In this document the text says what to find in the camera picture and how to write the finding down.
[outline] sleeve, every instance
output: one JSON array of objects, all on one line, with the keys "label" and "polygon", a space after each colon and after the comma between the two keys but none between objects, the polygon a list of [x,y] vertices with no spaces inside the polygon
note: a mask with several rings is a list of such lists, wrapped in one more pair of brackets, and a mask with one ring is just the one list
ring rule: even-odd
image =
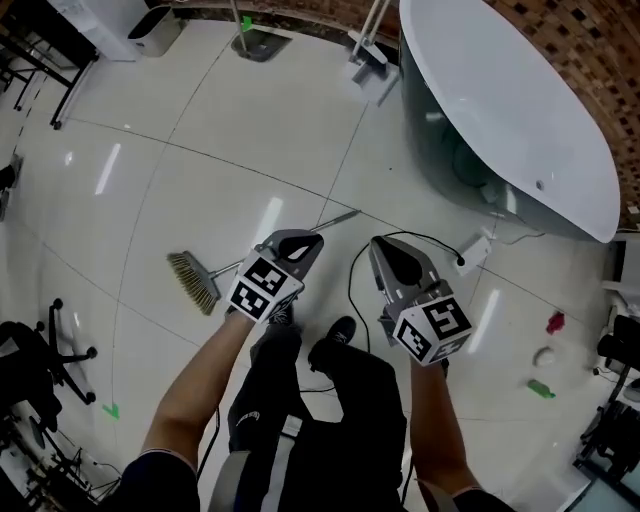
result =
[{"label": "sleeve", "polygon": [[459,512],[491,510],[491,512],[515,512],[509,505],[481,489],[471,489],[453,498]]},{"label": "sleeve", "polygon": [[127,466],[120,486],[101,505],[102,511],[181,510],[199,512],[198,483],[193,467],[166,450],[143,453]]}]

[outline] metal pole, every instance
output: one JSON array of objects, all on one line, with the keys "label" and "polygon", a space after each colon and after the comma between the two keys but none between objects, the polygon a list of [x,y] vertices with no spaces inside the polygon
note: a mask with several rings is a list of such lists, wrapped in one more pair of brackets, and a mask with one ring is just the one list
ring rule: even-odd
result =
[{"label": "metal pole", "polygon": [[[336,217],[335,219],[331,219],[331,220],[329,220],[327,222],[323,222],[322,224],[319,224],[315,228],[311,228],[309,231],[313,231],[314,233],[317,233],[318,231],[322,231],[323,229],[326,229],[326,228],[328,228],[330,226],[335,226],[336,224],[340,224],[341,222],[344,222],[345,220],[348,220],[351,217],[355,217],[359,213],[360,213],[360,210],[350,211],[349,213],[345,213],[344,215],[340,215],[340,217]],[[213,272],[209,273],[209,278],[210,279],[215,279],[216,277],[221,276],[222,274],[226,274],[230,270],[233,270],[234,268],[238,268],[242,264],[243,261],[244,261],[244,259],[242,259],[240,261],[236,261],[235,263],[232,263],[231,265],[227,265],[226,267],[223,267],[223,268],[221,268],[219,270],[214,270]]]},{"label": "metal pole", "polygon": [[374,23],[373,28],[371,29],[371,32],[369,32],[369,35],[367,36],[367,39],[371,44],[375,42],[374,39],[376,37],[376,34],[378,33],[380,22],[382,22],[382,17],[384,16],[384,13],[387,12],[387,7],[389,7],[389,2],[391,2],[391,0],[385,0],[384,4],[382,4],[382,9],[380,9],[380,12],[378,13],[376,22]]},{"label": "metal pole", "polygon": [[236,26],[238,27],[238,37],[242,43],[242,49],[247,52],[247,43],[244,40],[244,34],[242,33],[242,23],[240,22],[240,14],[238,13],[238,6],[236,0],[229,0],[231,2],[231,10],[233,11],[233,17],[236,19]]},{"label": "metal pole", "polygon": [[367,30],[369,30],[369,25],[371,24],[371,21],[373,21],[373,15],[378,9],[378,5],[380,5],[380,0],[374,0],[373,5],[371,6],[371,10],[367,15],[367,19],[364,22],[364,26],[362,27],[362,32],[360,33],[360,39],[354,46],[353,51],[351,52],[351,57],[349,57],[349,60],[351,62],[355,62],[355,60],[357,59],[358,51],[360,51],[362,42],[364,41],[364,38],[367,36]]}]

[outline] sneaker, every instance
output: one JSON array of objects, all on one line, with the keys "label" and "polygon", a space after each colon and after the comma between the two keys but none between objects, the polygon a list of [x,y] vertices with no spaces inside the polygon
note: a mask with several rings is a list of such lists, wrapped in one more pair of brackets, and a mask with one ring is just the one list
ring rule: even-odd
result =
[{"label": "sneaker", "polygon": [[338,319],[329,329],[325,339],[348,345],[356,333],[356,321],[350,316]]},{"label": "sneaker", "polygon": [[274,314],[269,318],[269,325],[293,325],[293,306],[290,305]]}]

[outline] person's arm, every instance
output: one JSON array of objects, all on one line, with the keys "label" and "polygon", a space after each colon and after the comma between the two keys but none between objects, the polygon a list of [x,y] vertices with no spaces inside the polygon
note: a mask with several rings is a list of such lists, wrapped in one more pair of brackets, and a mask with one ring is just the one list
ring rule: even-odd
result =
[{"label": "person's arm", "polygon": [[166,392],[142,451],[176,452],[198,467],[198,446],[229,382],[253,320],[234,312],[182,370]]},{"label": "person's arm", "polygon": [[[422,367],[411,361],[411,404],[411,449],[418,481],[451,495],[479,487],[467,465],[442,365]],[[423,495],[428,492],[423,485],[420,490]]]}]

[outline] green tape mark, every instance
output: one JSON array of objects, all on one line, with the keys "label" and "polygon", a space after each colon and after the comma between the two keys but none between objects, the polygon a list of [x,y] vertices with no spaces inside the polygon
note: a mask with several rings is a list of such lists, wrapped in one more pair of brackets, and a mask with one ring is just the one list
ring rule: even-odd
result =
[{"label": "green tape mark", "polygon": [[111,408],[106,405],[102,406],[102,410],[106,412],[109,416],[111,416],[114,420],[120,419],[120,409],[118,408],[118,404],[113,404]]}]

